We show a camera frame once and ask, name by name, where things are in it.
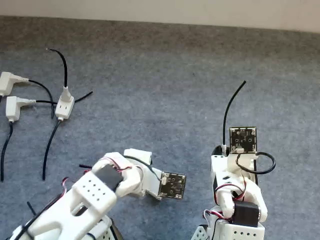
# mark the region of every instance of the white power plug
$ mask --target white power plug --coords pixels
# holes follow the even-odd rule
[[[26,83],[29,79],[3,71],[0,75],[0,96],[10,95],[15,83]]]
[[[55,115],[58,120],[63,121],[70,117],[71,111],[74,108],[75,98],[71,96],[68,87],[63,87],[62,94],[55,108]]]
[[[20,108],[22,106],[35,104],[36,100],[25,99],[16,96],[8,96],[6,98],[5,115],[9,122],[18,121],[20,118]]]

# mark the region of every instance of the electrical plug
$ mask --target electrical plug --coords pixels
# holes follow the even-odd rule
[[[10,95],[15,83],[26,83],[29,79],[14,75],[11,72],[3,71],[0,75],[0,96]]]
[[[55,115],[58,120],[63,121],[70,117],[71,111],[75,104],[75,98],[69,92],[68,87],[64,86],[59,101],[55,108]]]
[[[25,99],[16,96],[8,96],[6,98],[5,115],[9,122],[18,121],[20,118],[20,108],[22,106],[35,104],[36,100]]]

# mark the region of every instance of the black wire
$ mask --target black wire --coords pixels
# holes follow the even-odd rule
[[[31,210],[33,216],[36,215],[36,211],[34,210],[34,208],[32,207],[31,203],[29,201],[26,202],[26,204],[28,205],[29,209]]]
[[[276,160],[275,158],[270,155],[269,153],[266,153],[266,152],[262,152],[262,151],[259,151],[255,154],[256,156],[259,156],[259,155],[263,155],[263,156],[267,156],[268,158],[270,158],[272,160],[272,166],[269,167],[267,170],[264,170],[264,171],[256,171],[256,170],[250,170],[242,165],[239,164],[239,158],[241,156],[241,153],[238,154],[238,156],[236,157],[236,160],[235,160],[235,163],[238,165],[239,168],[241,168],[243,171],[246,171],[248,173],[251,173],[251,174],[268,174],[270,173],[273,169],[275,169],[276,167]]]
[[[22,228],[19,234],[15,237],[14,240],[19,240],[24,233],[28,231],[28,228],[40,217],[40,215],[50,208],[54,203],[56,203],[61,197],[61,194],[57,195],[53,200],[51,200],[40,212],[38,212],[33,218]]]
[[[253,170],[257,171],[257,160],[256,159],[253,160]],[[254,175],[254,180],[255,180],[255,184],[257,186],[259,186],[259,184],[258,184],[258,175],[257,174]]]
[[[51,101],[51,102],[54,101],[54,99],[52,98],[51,92],[49,91],[49,89],[48,89],[45,85],[43,85],[42,83],[40,83],[40,82],[38,82],[38,81],[34,81],[34,80],[30,80],[30,79],[29,79],[29,82],[30,82],[30,83],[34,83],[34,84],[37,84],[37,85],[43,87],[43,88],[46,90],[46,92],[48,93],[49,98],[50,98],[50,101]],[[52,104],[51,104],[51,118],[52,118],[52,119],[54,118],[54,112],[55,112],[55,110],[54,110],[54,104],[52,103]]]
[[[77,102],[80,102],[81,100],[85,99],[86,97],[90,96],[91,94],[93,94],[94,92],[91,91],[89,93],[87,93],[86,95],[80,97],[79,99],[75,100],[74,102],[77,103]]]
[[[46,150],[45,150],[44,159],[43,159],[43,166],[42,166],[42,180],[43,181],[46,180],[46,166],[47,166],[47,158],[48,158],[49,148],[50,148],[52,139],[54,138],[54,135],[55,135],[61,122],[62,122],[61,120],[58,120],[58,122],[56,123],[56,125],[51,133],[51,136],[49,138],[48,144],[46,145]]]
[[[215,220],[215,222],[214,222],[214,229],[213,229],[213,234],[212,234],[211,240],[214,239],[214,236],[215,236],[215,233],[216,233],[216,225],[217,225],[218,220],[222,220],[222,219],[217,218],[217,219]]]
[[[156,178],[157,178],[159,181],[161,181],[161,179],[160,179],[160,178],[158,177],[158,175],[154,172],[154,170],[152,169],[152,167],[151,167],[150,165],[146,164],[144,161],[142,161],[142,160],[140,160],[139,158],[136,158],[136,157],[134,157],[134,156],[127,156],[127,155],[123,155],[123,156],[124,156],[126,159],[132,159],[132,160],[135,160],[135,161],[137,161],[137,162],[145,165],[145,166],[150,170],[150,172],[152,172],[152,173],[156,176]]]
[[[88,232],[87,235],[92,237],[93,240],[97,240],[96,237],[92,233]]]
[[[66,59],[63,56],[63,54],[61,52],[59,52],[58,50],[55,50],[53,48],[47,48],[47,50],[56,52],[57,54],[59,54],[60,58],[62,59],[63,67],[64,67],[64,87],[66,88],[68,86],[68,68],[67,68]]]
[[[45,103],[45,104],[57,104],[55,101],[47,101],[47,100],[35,100],[36,103]]]
[[[9,143],[9,140],[11,138],[11,135],[12,135],[12,132],[14,131],[14,123],[12,121],[9,122],[9,125],[10,125],[10,132],[4,142],[4,145],[3,145],[3,148],[2,148],[2,152],[1,152],[1,160],[0,160],[0,179],[1,179],[1,182],[4,181],[5,179],[5,170],[4,170],[4,167],[5,167],[5,154],[6,154],[6,149],[7,149],[7,146],[8,146],[8,143]]]
[[[243,83],[238,87],[238,89],[235,91],[235,93],[232,95],[228,105],[226,106],[225,113],[224,113],[224,118],[223,118],[223,134],[222,134],[222,143],[223,145],[226,145],[226,120],[227,120],[227,114],[228,110],[230,108],[230,105],[238,92],[242,89],[242,87],[246,84],[246,81],[243,81]]]
[[[79,164],[79,167],[83,169],[92,169],[92,166],[84,165],[84,164]]]

